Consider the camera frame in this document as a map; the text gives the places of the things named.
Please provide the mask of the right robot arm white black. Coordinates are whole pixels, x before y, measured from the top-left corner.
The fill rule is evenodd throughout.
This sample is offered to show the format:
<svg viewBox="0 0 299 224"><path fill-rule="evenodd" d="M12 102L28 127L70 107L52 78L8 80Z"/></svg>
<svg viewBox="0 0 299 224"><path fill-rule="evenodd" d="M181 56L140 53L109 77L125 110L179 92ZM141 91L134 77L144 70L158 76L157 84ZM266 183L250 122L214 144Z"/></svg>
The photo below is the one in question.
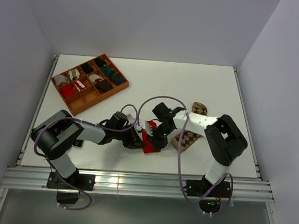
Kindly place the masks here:
<svg viewBox="0 0 299 224"><path fill-rule="evenodd" d="M164 103L159 103L152 110L161 122L148 132L148 141L153 149L158 151L168 144L169 135L184 129L205 137L214 162L204 175L202 190L208 196L213 196L220 190L219 179L224 176L231 163L247 148L248 143L233 119L225 114L220 117L209 117L191 113L183 108L169 109Z"/></svg>

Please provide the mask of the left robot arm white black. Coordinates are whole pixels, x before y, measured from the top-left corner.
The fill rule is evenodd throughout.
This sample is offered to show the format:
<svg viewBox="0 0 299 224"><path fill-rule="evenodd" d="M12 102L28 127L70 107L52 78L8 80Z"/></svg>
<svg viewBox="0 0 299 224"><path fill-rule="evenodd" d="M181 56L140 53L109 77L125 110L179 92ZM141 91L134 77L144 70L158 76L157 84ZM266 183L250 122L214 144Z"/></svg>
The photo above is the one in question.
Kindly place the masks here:
<svg viewBox="0 0 299 224"><path fill-rule="evenodd" d="M89 125L86 121L73 118L66 110L60 110L33 128L31 139L34 141L34 148L40 148L44 157L59 173L59 182L65 188L83 185L78 168L67 153L76 140L87 140L97 145L118 140L128 149L145 147L128 116L120 111L110 119Z"/></svg>

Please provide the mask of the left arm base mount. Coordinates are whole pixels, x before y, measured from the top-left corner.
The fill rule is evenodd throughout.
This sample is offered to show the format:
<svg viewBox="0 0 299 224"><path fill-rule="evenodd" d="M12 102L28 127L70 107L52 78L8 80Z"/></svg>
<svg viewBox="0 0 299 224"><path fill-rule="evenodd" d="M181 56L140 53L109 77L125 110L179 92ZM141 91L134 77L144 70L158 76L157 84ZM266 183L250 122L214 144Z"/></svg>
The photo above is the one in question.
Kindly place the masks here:
<svg viewBox="0 0 299 224"><path fill-rule="evenodd" d="M56 201L68 210L83 210L88 208L92 203L92 197L87 191L93 191L95 184L95 175L81 174L75 172L68 178L63 178L55 171L49 174L46 188L57 190ZM82 207L75 205L82 197L88 198L88 204Z"/></svg>

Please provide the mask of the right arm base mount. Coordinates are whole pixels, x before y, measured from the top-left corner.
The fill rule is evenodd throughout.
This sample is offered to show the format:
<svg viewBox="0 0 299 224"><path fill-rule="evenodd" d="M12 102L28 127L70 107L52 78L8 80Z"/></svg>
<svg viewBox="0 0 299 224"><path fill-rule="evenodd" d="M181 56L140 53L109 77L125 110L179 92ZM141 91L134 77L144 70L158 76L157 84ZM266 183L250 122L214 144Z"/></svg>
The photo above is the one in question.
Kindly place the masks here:
<svg viewBox="0 0 299 224"><path fill-rule="evenodd" d="M233 184L228 181L221 181L213 189L210 188L213 185L208 182L205 178L201 180L186 180L184 186L185 193L191 197L206 197L198 202L199 209L209 215L218 213L222 208L222 199L230 200L233 194Z"/></svg>

